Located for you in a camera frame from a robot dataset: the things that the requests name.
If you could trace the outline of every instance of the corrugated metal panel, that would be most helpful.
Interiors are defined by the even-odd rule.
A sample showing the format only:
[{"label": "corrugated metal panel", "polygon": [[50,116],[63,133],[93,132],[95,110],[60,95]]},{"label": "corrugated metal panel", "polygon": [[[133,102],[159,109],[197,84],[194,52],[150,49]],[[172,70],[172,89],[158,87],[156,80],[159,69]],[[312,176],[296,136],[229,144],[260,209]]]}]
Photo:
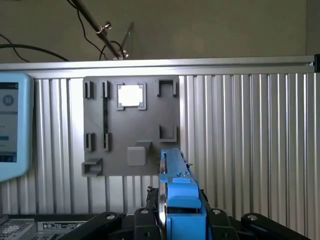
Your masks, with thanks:
[{"label": "corrugated metal panel", "polygon": [[[211,206],[320,239],[319,76],[179,78],[181,149]],[[34,168],[1,184],[3,214],[127,212],[158,186],[157,176],[82,177],[81,81],[36,81]]]}]

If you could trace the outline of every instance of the pause button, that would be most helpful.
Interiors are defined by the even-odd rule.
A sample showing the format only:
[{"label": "pause button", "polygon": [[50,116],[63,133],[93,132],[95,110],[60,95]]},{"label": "pause button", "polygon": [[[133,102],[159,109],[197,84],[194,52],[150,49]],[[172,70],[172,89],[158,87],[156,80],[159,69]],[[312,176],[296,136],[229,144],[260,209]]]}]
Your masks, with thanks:
[{"label": "pause button", "polygon": [[9,107],[9,106],[11,106],[12,104],[14,104],[14,102],[15,102],[15,99],[14,99],[14,97],[11,96],[11,95],[5,95],[5,96],[3,97],[3,99],[2,99],[2,103],[3,103],[5,106],[7,106],[7,107]]}]

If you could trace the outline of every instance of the gray mounting board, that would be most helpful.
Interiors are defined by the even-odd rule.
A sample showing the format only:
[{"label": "gray mounting board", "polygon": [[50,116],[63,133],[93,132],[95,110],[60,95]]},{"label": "gray mounting board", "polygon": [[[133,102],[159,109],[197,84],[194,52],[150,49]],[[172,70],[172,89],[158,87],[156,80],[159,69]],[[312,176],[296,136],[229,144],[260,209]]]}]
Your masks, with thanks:
[{"label": "gray mounting board", "polygon": [[156,175],[161,149],[179,148],[179,78],[83,79],[82,175]]}]

